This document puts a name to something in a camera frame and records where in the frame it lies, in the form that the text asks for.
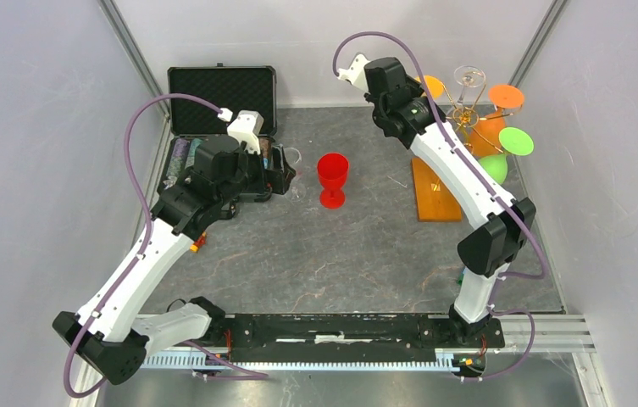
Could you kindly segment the clear wine glass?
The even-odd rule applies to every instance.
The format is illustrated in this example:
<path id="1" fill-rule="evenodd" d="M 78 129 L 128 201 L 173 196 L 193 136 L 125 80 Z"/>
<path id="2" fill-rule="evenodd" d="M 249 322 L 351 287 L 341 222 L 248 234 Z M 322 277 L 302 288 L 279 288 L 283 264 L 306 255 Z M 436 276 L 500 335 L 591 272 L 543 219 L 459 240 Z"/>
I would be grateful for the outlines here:
<path id="1" fill-rule="evenodd" d="M 295 176 L 291 181 L 290 188 L 286 193 L 286 198 L 292 203 L 302 201 L 307 194 L 307 187 L 304 180 L 304 168 L 302 154 L 297 148 L 287 147 L 284 149 L 287 163 L 294 169 Z"/>

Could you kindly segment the yellow wine glass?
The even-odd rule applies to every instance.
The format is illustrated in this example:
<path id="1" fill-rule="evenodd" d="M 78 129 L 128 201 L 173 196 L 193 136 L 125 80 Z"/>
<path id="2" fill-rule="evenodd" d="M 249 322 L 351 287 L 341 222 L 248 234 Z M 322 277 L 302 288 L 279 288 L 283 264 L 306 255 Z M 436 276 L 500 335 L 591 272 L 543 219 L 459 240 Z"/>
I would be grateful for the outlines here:
<path id="1" fill-rule="evenodd" d="M 443 82 L 432 75 L 425 75 L 424 81 L 429 89 L 433 100 L 437 101 L 445 91 Z"/>

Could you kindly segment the red wine glass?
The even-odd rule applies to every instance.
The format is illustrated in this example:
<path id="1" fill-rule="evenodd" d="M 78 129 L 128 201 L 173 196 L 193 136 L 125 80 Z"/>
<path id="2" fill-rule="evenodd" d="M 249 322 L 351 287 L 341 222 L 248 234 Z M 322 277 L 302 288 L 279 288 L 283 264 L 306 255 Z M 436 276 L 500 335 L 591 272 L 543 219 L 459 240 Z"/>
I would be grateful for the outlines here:
<path id="1" fill-rule="evenodd" d="M 346 184 L 349 162 L 340 153 L 327 153 L 317 163 L 317 176 L 323 190 L 319 195 L 320 203 L 327 209 L 338 209 L 346 200 L 342 188 Z"/>

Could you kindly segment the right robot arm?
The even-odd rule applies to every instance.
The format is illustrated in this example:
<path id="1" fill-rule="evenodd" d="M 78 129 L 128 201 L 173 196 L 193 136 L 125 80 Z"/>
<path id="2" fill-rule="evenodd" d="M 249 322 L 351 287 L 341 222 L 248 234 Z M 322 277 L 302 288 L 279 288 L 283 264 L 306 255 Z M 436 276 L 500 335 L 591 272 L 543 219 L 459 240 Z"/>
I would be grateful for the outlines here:
<path id="1" fill-rule="evenodd" d="M 515 199 L 480 167 L 398 59 L 369 61 L 363 74 L 373 122 L 438 175 L 473 229 L 457 245 L 465 274 L 448 324 L 451 340 L 469 346 L 488 325 L 491 293 L 526 243 L 535 205 L 528 198 Z"/>

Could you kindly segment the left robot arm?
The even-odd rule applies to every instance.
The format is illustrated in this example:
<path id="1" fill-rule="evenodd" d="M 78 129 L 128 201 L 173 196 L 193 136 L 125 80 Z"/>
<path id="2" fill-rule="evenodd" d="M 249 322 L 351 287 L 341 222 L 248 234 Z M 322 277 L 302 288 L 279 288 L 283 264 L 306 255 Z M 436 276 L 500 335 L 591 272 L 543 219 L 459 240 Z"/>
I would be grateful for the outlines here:
<path id="1" fill-rule="evenodd" d="M 194 161 L 149 209 L 141 237 L 100 290 L 78 311 L 60 312 L 54 331 L 81 357 L 119 385 L 149 356 L 184 342 L 215 345 L 225 336 L 225 313 L 204 297 L 178 309 L 141 318 L 141 307 L 172 265 L 215 222 L 230 217 L 241 200 L 264 202 L 285 194 L 296 171 L 282 145 L 260 137 L 256 145 L 213 136 L 196 148 Z"/>

